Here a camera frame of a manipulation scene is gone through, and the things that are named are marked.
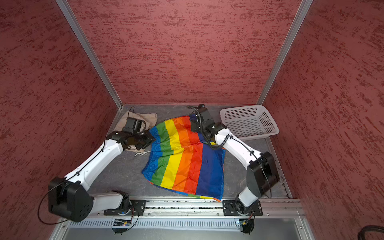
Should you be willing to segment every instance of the aluminum frame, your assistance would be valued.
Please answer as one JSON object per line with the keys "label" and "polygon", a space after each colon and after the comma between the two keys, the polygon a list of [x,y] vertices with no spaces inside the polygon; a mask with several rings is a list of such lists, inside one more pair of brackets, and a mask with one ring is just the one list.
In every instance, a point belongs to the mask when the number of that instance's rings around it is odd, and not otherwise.
{"label": "aluminum frame", "polygon": [[119,109],[122,109],[122,102],[113,87],[111,81],[109,80],[109,77],[107,73],[105,72],[103,66],[101,65],[99,59],[97,58],[96,53],[94,52],[93,48],[91,47],[91,44],[89,43],[87,37],[85,36],[83,30],[80,27],[79,22],[77,21],[70,5],[68,4],[67,0],[56,0],[57,5],[59,5],[61,11],[63,12],[65,18],[67,19],[69,25],[71,26],[73,32],[75,33],[77,39],[81,43],[81,45],[84,48],[84,51],[88,55],[89,59],[91,60],[93,66],[95,67],[97,73],[99,74],[101,80],[103,81],[105,87],[107,88],[109,94],[113,98],[113,101],[115,101],[116,106]]}
{"label": "aluminum frame", "polygon": [[[135,199],[145,199],[148,201],[144,209],[144,215],[139,217],[139,220],[143,221],[146,219],[159,220],[168,218],[182,220],[187,218],[202,221],[204,221],[204,219],[222,219],[225,221],[233,219],[236,222],[239,219],[239,216],[224,216],[222,203],[212,199],[133,197],[131,201],[133,202]],[[299,199],[260,199],[260,203],[263,209],[263,216],[256,216],[255,218],[294,219],[301,239],[314,240]],[[96,212],[89,215],[85,220],[110,220],[113,218],[113,216],[104,216],[103,212]],[[50,240],[63,239],[65,232],[71,227],[70,223],[71,222],[68,221],[58,224],[53,231]]]}
{"label": "aluminum frame", "polygon": [[281,165],[280,165],[279,159],[277,158],[277,154],[276,154],[275,149],[273,147],[271,138],[270,137],[266,137],[265,141],[266,141],[266,144],[268,146],[268,150],[269,150],[270,154],[272,154],[273,158],[275,159],[277,171],[279,173],[280,179],[283,181],[283,185],[284,185],[285,191],[287,192],[287,196],[288,196],[288,198],[292,198],[293,197],[292,193],[291,193],[291,191],[290,191],[290,189],[288,187],[288,183],[287,183],[287,181],[285,179],[283,170],[281,169]]}
{"label": "aluminum frame", "polygon": [[303,0],[300,3],[299,9],[297,10],[296,16],[293,19],[292,25],[288,31],[287,36],[285,37],[283,46],[280,49],[279,55],[277,56],[276,62],[273,65],[271,74],[269,75],[265,86],[263,88],[263,91],[260,94],[259,99],[257,100],[256,105],[262,105],[269,89],[271,88],[273,81],[275,80],[277,73],[280,70],[281,65],[283,64],[283,61],[285,57],[288,54],[289,49],[291,48],[291,45],[293,43],[293,40],[295,39],[297,32],[300,29],[301,24],[303,23],[303,20],[305,16],[307,15],[307,12],[312,4],[312,0]]}
{"label": "aluminum frame", "polygon": [[110,134],[111,132],[113,132],[113,129],[115,129],[116,125],[118,124],[119,120],[121,119],[121,117],[123,116],[123,112],[122,112],[122,108],[119,108],[116,112],[116,115],[112,121],[112,124],[111,126],[109,127],[109,130],[108,130],[108,134]]}

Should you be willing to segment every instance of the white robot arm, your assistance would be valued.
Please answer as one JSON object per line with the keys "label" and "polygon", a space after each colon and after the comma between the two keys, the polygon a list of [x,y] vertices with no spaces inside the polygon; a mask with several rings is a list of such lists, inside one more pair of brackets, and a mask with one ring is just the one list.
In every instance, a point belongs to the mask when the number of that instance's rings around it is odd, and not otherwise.
{"label": "white robot arm", "polygon": [[[214,138],[219,147],[227,149],[247,170],[247,186],[236,199],[236,209],[240,214],[248,213],[252,204],[279,181],[273,157],[268,152],[263,154],[246,145],[222,123],[215,123],[204,105],[194,109],[196,114],[191,115],[191,130],[201,132],[213,149],[217,148],[210,144],[210,139]],[[101,210],[118,209],[121,215],[126,213],[129,198],[125,195],[109,192],[90,196],[86,191],[103,169],[129,145],[141,141],[139,147],[145,148],[152,143],[153,137],[148,131],[138,136],[135,133],[137,131],[112,132],[80,166],[63,179],[53,179],[49,185],[48,210],[74,222],[80,222],[88,214]]]}

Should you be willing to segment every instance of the perforated basket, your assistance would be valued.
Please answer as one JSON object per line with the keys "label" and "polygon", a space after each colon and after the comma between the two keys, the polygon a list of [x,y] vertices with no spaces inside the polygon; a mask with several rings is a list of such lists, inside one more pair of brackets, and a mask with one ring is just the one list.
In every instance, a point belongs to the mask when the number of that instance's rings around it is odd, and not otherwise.
{"label": "perforated basket", "polygon": [[279,133],[271,114],[262,105],[226,108],[220,111],[221,122],[241,140],[265,138]]}

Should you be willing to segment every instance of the rainbow striped fabric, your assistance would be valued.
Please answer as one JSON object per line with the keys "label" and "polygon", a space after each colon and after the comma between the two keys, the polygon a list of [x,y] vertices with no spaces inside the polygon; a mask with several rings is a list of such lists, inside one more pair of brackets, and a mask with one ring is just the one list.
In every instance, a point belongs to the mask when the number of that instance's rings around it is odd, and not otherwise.
{"label": "rainbow striped fabric", "polygon": [[225,149],[210,149],[203,136],[190,127],[189,116],[183,116],[150,129],[156,140],[142,174],[160,188],[221,200]]}

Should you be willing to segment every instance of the mounting plate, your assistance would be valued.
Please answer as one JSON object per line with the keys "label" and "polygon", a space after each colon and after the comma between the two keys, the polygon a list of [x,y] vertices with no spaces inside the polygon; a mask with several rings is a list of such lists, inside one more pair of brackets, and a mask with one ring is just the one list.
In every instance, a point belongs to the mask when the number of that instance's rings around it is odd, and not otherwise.
{"label": "mounting plate", "polygon": [[[235,209],[235,200],[223,200],[223,212],[224,216],[242,216],[239,214],[239,212]],[[259,201],[254,202],[252,206],[252,212],[254,216],[262,216],[263,215],[263,210],[260,205]]]}
{"label": "mounting plate", "polygon": [[[145,209],[145,203],[146,200],[131,200],[132,206],[135,208],[134,215],[137,216],[143,216],[144,209]],[[118,211],[115,211],[114,209],[107,209],[104,211],[104,216],[120,216],[123,217],[124,215],[118,214]]]}

